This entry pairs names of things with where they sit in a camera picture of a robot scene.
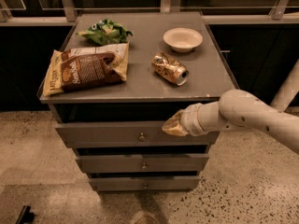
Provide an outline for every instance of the concrete floor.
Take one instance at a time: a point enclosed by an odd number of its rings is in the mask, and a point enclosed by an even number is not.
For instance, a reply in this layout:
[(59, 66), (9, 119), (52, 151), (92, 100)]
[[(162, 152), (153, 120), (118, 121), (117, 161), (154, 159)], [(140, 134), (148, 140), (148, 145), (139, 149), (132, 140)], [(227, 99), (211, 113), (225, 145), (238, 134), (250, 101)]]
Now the concrete floor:
[(0, 223), (299, 223), (299, 155), (266, 134), (221, 133), (189, 192), (98, 194), (48, 111), (0, 113)]

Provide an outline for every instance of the gold can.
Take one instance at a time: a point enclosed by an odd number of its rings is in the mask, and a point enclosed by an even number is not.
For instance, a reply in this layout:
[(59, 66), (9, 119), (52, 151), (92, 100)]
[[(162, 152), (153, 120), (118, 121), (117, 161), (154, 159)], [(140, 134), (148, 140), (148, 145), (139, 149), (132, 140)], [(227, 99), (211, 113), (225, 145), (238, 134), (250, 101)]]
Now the gold can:
[(157, 53), (151, 61), (155, 72), (173, 84), (181, 86), (187, 81), (188, 70), (185, 65), (163, 52)]

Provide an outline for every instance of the white bowl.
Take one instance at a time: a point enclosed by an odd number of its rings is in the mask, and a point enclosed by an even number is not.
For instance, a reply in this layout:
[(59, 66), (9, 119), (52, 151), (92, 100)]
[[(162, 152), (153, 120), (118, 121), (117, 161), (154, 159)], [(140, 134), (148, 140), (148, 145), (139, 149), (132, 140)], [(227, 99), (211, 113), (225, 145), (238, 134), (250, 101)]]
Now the white bowl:
[(186, 53), (198, 47), (203, 42), (203, 37), (193, 29), (175, 28), (167, 31), (163, 40), (172, 50)]

